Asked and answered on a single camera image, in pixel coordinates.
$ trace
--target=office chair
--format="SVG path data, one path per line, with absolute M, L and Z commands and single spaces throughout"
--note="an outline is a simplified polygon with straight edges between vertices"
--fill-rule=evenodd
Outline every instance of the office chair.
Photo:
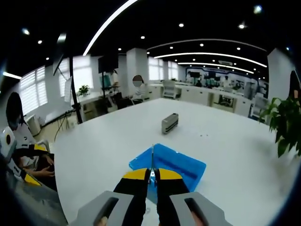
M 165 98 L 176 98 L 176 88 L 175 88 L 175 81 L 167 80 L 163 81 L 163 97 Z

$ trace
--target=black pole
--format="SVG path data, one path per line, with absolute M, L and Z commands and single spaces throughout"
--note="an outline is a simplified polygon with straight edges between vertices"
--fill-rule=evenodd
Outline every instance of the black pole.
M 72 92 L 72 97 L 73 97 L 73 105 L 72 107 L 75 109 L 76 111 L 76 115 L 77 115 L 77 120 L 79 122 L 79 124 L 83 123 L 83 120 L 81 118 L 80 115 L 80 103 L 77 102 L 77 98 L 76 98 L 76 92 L 75 92 L 75 87 L 74 87 L 74 79 L 73 79 L 73 57 L 69 57 L 69 69 L 70 69 L 70 77 L 71 77 L 71 92 Z

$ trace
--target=desk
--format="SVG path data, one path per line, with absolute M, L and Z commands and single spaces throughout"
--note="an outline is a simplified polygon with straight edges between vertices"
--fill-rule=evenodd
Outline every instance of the desk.
M 179 114 L 179 125 L 163 136 L 161 121 L 172 113 Z M 58 137 L 58 195 L 70 223 L 79 208 L 114 190 L 133 158 L 161 143 L 207 164 L 196 191 L 222 208 L 232 225 L 268 225 L 286 200 L 266 154 L 274 139 L 267 125 L 229 112 L 162 98 L 144 102 Z M 142 225 L 158 225 L 156 206 L 147 200 L 146 207 Z
M 163 85 L 151 84 L 149 85 L 154 97 L 162 97 Z M 238 95 L 236 93 L 225 92 L 219 89 L 208 89 L 195 86 L 175 85 L 181 93 L 180 100 L 192 103 L 202 104 L 206 106 L 213 106 L 214 100 L 218 100 L 220 95 L 234 98 L 233 113 L 248 117 L 251 104 L 253 101 Z

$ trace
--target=person's hand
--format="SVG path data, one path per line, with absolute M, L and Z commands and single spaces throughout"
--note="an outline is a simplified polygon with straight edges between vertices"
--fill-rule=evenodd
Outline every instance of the person's hand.
M 45 154 L 43 157 L 46 158 L 50 166 L 54 165 L 55 162 L 49 157 L 49 155 Z
M 39 176 L 40 177 L 54 177 L 55 173 L 54 173 L 54 171 L 53 172 L 48 171 L 49 167 L 50 166 L 39 171 Z

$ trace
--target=leaf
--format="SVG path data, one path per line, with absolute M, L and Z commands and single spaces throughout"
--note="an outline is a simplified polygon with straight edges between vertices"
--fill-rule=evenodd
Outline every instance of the leaf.
M 278 158 L 284 154 L 286 148 L 288 146 L 288 142 L 285 139 L 281 139 L 278 143 Z

